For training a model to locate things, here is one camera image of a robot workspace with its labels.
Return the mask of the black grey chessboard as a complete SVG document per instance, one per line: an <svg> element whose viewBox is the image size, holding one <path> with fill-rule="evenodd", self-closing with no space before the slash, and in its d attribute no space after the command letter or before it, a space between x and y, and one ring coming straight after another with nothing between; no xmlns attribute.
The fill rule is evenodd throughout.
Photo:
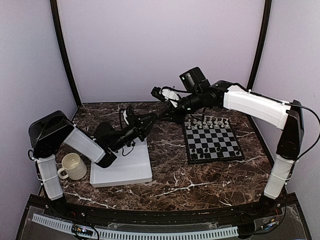
<svg viewBox="0 0 320 240"><path fill-rule="evenodd" d="M186 146L187 161L189 164L242 161L245 159L232 127L230 130L187 130L184 122L182 124L182 130ZM223 152L224 158L219 158L217 156L217 153L219 152L217 151L218 146L221 146L220 152ZM203 158L200 158L200 155L197 153L197 149L199 148L203 148ZM198 159L192 159L192 154L197 154Z"/></svg>

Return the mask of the tall black piece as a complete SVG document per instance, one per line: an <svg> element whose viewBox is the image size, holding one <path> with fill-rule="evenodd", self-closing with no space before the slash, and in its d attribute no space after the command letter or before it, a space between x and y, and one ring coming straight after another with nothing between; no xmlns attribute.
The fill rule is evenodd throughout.
<svg viewBox="0 0 320 240"><path fill-rule="evenodd" d="M198 148L198 149L197 149L197 153L199 154L199 157L200 157L200 158L203 158L203 157L204 157L203 148Z"/></svg>

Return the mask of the black piece bottom row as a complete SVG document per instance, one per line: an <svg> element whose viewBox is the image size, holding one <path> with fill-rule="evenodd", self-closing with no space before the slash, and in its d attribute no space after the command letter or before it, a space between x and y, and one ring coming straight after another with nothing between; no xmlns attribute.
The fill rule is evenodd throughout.
<svg viewBox="0 0 320 240"><path fill-rule="evenodd" d="M197 154L192 154L192 155L191 155L191 158L192 158L193 160L196 160L196 159L198 159L198 155L197 155Z"/></svg>

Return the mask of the white plastic tray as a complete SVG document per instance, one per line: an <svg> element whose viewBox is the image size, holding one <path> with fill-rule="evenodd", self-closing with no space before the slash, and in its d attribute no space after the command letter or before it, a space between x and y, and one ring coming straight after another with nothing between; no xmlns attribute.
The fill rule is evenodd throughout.
<svg viewBox="0 0 320 240"><path fill-rule="evenodd" d="M134 147L123 147L111 166L91 164L90 184L95 188L148 183L153 180L147 141L134 140Z"/></svg>

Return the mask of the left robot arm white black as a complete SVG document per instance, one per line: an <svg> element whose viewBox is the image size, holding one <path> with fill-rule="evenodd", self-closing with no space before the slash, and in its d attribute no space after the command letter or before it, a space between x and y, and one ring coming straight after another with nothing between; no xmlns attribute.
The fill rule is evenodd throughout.
<svg viewBox="0 0 320 240"><path fill-rule="evenodd" d="M102 122L92 137L77 127L60 110L32 123L28 135L32 146L31 160L45 193L53 201L51 210L60 218L71 213L65 203L56 167L56 155L66 144L91 161L90 183L93 187L112 187L152 180L147 136L158 116L156 113L136 115L131 108L124 112L127 126L115 130Z"/></svg>

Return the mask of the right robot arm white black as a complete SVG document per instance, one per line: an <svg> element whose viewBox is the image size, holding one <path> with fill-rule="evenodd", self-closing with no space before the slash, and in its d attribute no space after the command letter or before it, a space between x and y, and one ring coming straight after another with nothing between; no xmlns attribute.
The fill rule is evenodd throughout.
<svg viewBox="0 0 320 240"><path fill-rule="evenodd" d="M282 188L291 179L294 167L303 156L303 110L297 100L278 100L244 88L239 83L219 80L210 84L199 67L179 76L187 95L179 97L179 90L162 87L160 94L172 104L170 116L180 117L202 108L220 108L238 111L272 124L282 131L276 148L270 177L264 188L264 199L255 205L255 213L266 217L275 208Z"/></svg>

